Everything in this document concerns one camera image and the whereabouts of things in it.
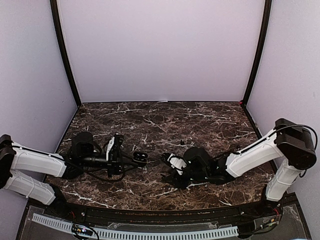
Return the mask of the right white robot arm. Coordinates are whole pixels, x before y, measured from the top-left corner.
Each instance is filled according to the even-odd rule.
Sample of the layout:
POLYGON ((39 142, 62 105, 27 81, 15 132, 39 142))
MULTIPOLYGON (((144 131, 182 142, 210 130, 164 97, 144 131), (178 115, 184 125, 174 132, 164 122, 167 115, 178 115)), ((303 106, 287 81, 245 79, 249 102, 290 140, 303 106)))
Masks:
POLYGON ((177 189, 186 189, 193 182, 224 185, 260 165, 282 158, 282 164, 265 188, 263 200, 255 205, 255 213, 266 217, 296 178, 315 165, 317 145, 318 135, 312 127, 280 118, 265 136, 238 151, 215 157, 202 147, 191 147, 183 156, 163 153, 161 161, 174 170, 163 179, 177 189))

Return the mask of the black charging case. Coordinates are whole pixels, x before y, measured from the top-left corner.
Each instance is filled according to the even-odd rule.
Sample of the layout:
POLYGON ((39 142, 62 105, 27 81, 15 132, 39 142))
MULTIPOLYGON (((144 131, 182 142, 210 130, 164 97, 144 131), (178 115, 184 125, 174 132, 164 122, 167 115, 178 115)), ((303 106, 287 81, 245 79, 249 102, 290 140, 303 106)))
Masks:
POLYGON ((136 151, 133 153, 132 161, 138 164, 139 167, 145 167, 148 163, 148 154, 136 151))

